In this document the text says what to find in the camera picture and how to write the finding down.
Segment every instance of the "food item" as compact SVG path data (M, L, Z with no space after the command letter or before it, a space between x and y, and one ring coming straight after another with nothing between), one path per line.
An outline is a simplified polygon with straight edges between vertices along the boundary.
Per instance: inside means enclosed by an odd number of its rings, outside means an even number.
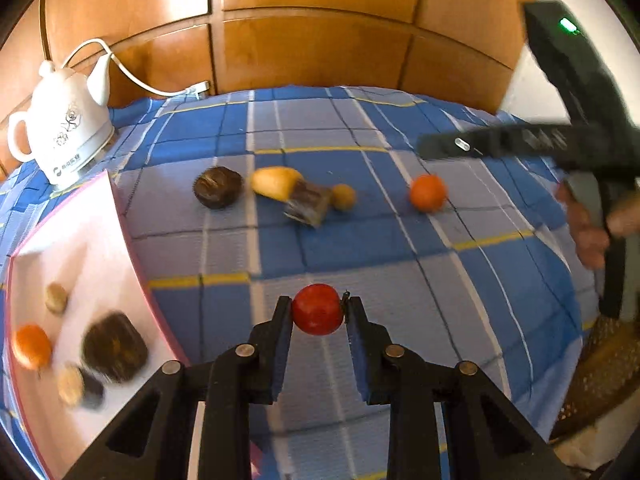
M305 180L295 183L284 214L293 220L320 227L331 202L331 190Z
M52 314L56 314L56 316L64 314L68 299L69 296L66 290L59 283L49 283L44 291L44 305Z
M331 188L331 205L338 211L348 211L356 203L356 192L347 184L336 184Z
M344 320L340 296L324 283L308 285L293 299L291 315L296 326L311 335L335 332Z
M251 189L280 202L286 202L296 182L302 179L299 171L284 166L271 166L255 170L251 176Z
M193 193L209 209L222 209L238 200L242 176L224 166L204 171L193 183Z
M433 213L447 201L447 186L435 174L419 176L411 184L409 200L422 213Z
M58 374L56 381L62 402L72 408L99 408L104 398L102 383L82 368L68 364Z
M82 362L115 383L131 380L142 368L148 349L122 312L92 324L82 340Z
M38 325L27 324L14 332L11 346L16 360L27 370L41 370L51 361L51 341Z

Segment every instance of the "kettle spout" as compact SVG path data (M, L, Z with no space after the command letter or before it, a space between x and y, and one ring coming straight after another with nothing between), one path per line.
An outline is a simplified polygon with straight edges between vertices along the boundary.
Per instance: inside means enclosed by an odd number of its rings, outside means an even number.
M86 86L94 98L94 101L100 106L106 106L109 100L109 60L111 54L104 54L98 58L94 69L86 79Z

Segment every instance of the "wicker basket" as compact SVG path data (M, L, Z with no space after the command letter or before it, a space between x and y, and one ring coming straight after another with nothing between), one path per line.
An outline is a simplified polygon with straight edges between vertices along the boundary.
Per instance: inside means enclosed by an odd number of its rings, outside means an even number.
M582 349L551 433L564 440L593 424L640 386L640 324L600 316Z

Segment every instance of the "power cord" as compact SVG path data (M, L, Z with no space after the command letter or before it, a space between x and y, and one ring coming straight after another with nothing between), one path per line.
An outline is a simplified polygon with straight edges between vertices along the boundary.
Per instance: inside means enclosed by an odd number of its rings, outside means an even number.
M71 54L69 54L66 59L62 62L62 66L61 68L64 68L65 66L68 65L69 61L71 61L71 58L73 56L76 55L76 53L78 53L78 51L87 46L90 43L98 43L100 44L100 46L104 49L104 51L110 55L111 59L113 59L113 62L118 66L118 68L120 70L122 70L122 73L127 76L129 79L131 79L136 85L144 88L145 90L152 92L154 94L157 95L161 95L164 97L174 97L177 95L184 95L184 94L199 94L200 92L203 92L205 90L207 90L209 88L208 85L203 85L203 83L197 83L195 85L192 85L188 88L185 88L184 90L180 90L179 92L162 92L161 90L158 90L156 88L153 88L151 86L149 86L146 83L143 83L142 81L140 81L140 79L138 79L136 76L134 76L131 72L129 72L129 70L127 70L127 68L122 64L122 62L116 57L116 55L113 53L113 50L110 49L109 45L107 45L101 38L92 38L90 40L86 40L83 41L81 44L79 44Z

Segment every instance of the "brown pastry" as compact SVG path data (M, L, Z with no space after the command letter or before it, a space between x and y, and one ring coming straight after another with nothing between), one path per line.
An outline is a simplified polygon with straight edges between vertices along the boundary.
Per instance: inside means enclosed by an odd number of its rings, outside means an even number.
M193 193L203 206L222 209L238 200L242 176L224 166L204 171L193 183Z
M82 340L81 352L87 368L115 383L131 380L148 358L142 336L122 312L92 324Z

